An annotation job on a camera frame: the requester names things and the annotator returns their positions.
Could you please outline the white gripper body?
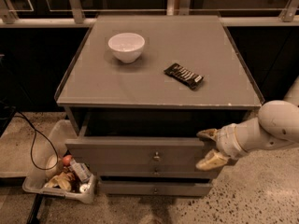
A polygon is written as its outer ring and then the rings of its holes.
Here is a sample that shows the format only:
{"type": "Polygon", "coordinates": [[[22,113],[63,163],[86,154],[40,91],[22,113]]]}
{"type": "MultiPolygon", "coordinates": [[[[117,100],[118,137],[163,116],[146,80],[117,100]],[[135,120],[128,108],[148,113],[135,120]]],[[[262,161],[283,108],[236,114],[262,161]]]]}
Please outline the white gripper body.
{"type": "Polygon", "coordinates": [[[219,152],[232,160],[238,160],[248,153],[240,146],[236,139],[236,125],[223,126],[217,131],[216,146],[219,152]]]}

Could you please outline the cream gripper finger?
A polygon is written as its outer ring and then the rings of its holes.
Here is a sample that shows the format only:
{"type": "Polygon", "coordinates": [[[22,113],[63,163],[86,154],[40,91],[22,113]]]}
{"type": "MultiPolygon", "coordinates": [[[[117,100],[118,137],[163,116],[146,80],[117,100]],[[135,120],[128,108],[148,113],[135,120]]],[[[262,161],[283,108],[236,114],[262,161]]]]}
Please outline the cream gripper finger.
{"type": "Polygon", "coordinates": [[[218,130],[217,129],[207,129],[207,130],[203,130],[203,131],[200,131],[196,134],[196,136],[199,138],[199,139],[202,139],[202,140],[213,140],[213,141],[216,141],[217,140],[217,133],[218,133],[218,130]]]}
{"type": "Polygon", "coordinates": [[[219,151],[212,149],[203,159],[195,164],[195,167],[200,171],[209,171],[226,165],[228,160],[228,157],[224,156],[219,151]]]}

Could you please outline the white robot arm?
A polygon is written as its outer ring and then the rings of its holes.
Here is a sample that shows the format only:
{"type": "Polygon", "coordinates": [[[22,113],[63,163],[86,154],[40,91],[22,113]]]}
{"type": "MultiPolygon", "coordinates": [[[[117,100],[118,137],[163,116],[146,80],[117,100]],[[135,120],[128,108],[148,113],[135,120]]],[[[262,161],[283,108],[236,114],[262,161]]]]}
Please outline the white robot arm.
{"type": "Polygon", "coordinates": [[[270,101],[261,106],[253,119],[203,130],[197,136],[216,143],[216,147],[195,164],[200,171],[222,167],[229,160],[239,160],[257,150],[298,147],[299,107],[282,100],[270,101]]]}

